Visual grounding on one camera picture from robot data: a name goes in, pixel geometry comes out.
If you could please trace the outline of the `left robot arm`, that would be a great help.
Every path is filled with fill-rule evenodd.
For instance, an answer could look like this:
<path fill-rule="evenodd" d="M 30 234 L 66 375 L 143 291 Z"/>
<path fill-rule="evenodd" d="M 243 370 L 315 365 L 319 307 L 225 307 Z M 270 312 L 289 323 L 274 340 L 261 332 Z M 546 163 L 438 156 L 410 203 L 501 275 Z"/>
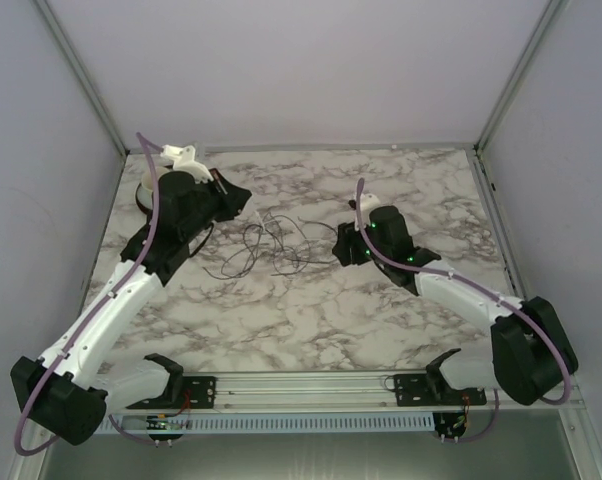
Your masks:
<path fill-rule="evenodd" d="M 250 190 L 216 169 L 210 175 L 203 183 L 177 169 L 161 176 L 151 216 L 128 241 L 87 310 L 38 358 L 16 361 L 10 378 L 22 421 L 31 420 L 55 439 L 77 446 L 120 409 L 179 407 L 184 370 L 161 354 L 148 354 L 106 375 L 99 369 L 132 319 L 195 255 L 194 239 L 245 209 Z"/>

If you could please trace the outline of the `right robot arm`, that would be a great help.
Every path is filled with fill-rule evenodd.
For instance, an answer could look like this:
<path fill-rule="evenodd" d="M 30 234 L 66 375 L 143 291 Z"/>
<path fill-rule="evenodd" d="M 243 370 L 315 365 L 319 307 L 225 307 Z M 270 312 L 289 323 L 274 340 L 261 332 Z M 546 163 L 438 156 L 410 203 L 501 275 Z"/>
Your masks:
<path fill-rule="evenodd" d="M 461 275 L 438 253 L 415 245 L 399 210 L 373 196 L 352 200 L 349 207 L 354 219 L 338 225 L 332 248 L 342 266 L 372 263 L 395 286 L 446 308 L 489 337 L 427 365 L 434 395 L 497 389 L 529 406 L 561 386 L 556 401 L 567 400 L 578 359 L 548 300 L 507 296 Z"/>

